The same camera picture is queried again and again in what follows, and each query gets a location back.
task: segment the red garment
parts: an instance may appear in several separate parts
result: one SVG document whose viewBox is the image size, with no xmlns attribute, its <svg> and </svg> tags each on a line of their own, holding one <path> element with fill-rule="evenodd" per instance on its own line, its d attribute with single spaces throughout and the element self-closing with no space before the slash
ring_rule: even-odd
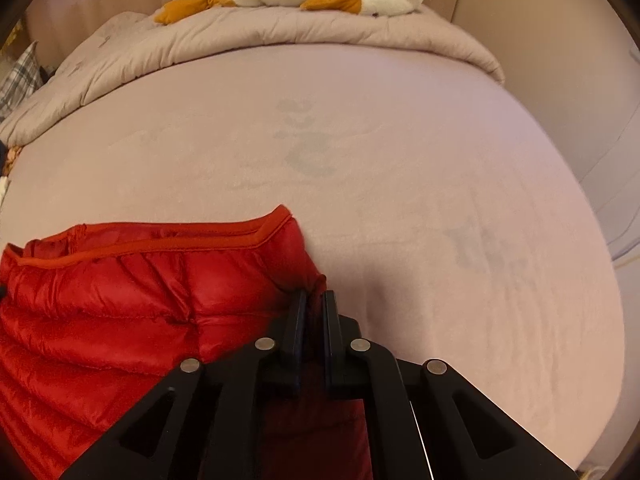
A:
<svg viewBox="0 0 640 480">
<path fill-rule="evenodd" d="M 324 290 L 284 206 L 231 224 L 75 226 L 8 245 L 0 282 L 0 426 L 38 480 L 57 479 L 181 360 L 238 349 L 294 290 Z M 370 478 L 361 404 L 314 395 L 271 404 L 262 477 Z"/>
</svg>

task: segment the beige wall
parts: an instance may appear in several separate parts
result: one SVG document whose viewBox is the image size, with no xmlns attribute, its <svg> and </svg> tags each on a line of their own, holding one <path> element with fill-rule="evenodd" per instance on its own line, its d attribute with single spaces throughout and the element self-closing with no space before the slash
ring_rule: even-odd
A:
<svg viewBox="0 0 640 480">
<path fill-rule="evenodd" d="M 607 1 L 458 0 L 453 22 L 498 57 L 507 88 L 581 181 L 611 252 L 640 237 L 634 216 L 640 206 L 640 63 Z M 614 461 L 640 418 L 640 266 L 617 272 L 625 381 L 616 413 L 589 456 L 603 465 Z"/>
</svg>

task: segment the round metal bolt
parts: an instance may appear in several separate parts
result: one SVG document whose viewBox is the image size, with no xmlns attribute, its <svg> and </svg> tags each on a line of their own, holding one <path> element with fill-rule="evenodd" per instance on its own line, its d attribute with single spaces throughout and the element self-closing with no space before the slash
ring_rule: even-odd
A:
<svg viewBox="0 0 640 480">
<path fill-rule="evenodd" d="M 255 342 L 255 347 L 258 350 L 271 350 L 274 346 L 276 346 L 276 342 L 270 337 L 261 337 Z"/>
<path fill-rule="evenodd" d="M 351 348 L 356 352 L 366 352 L 371 348 L 371 343 L 366 339 L 354 339 L 351 341 Z"/>
<path fill-rule="evenodd" d="M 427 370 L 434 375 L 442 375 L 447 371 L 447 364 L 439 359 L 433 359 L 427 363 Z"/>
<path fill-rule="evenodd" d="M 189 357 L 180 363 L 180 370 L 186 372 L 188 374 L 193 373 L 198 368 L 200 368 L 200 361 L 194 359 L 193 357 Z"/>
</svg>

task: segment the plaid pillow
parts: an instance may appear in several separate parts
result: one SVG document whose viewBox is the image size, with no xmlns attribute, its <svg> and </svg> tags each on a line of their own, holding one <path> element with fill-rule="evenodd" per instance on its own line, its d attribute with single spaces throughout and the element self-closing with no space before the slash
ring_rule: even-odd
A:
<svg viewBox="0 0 640 480">
<path fill-rule="evenodd" d="M 0 88 L 0 123 L 27 97 L 42 86 L 36 42 L 30 44 L 15 62 Z"/>
</svg>

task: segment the mattress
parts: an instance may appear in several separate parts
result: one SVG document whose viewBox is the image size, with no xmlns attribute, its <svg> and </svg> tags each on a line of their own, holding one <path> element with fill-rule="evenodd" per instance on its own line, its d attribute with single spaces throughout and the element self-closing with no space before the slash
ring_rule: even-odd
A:
<svg viewBox="0 0 640 480">
<path fill-rule="evenodd" d="M 447 360 L 568 465 L 584 459 L 623 373 L 609 253 L 543 130 L 471 64 L 281 44 L 145 75 L 25 147 L 0 241 L 279 203 L 364 336 Z"/>
</svg>

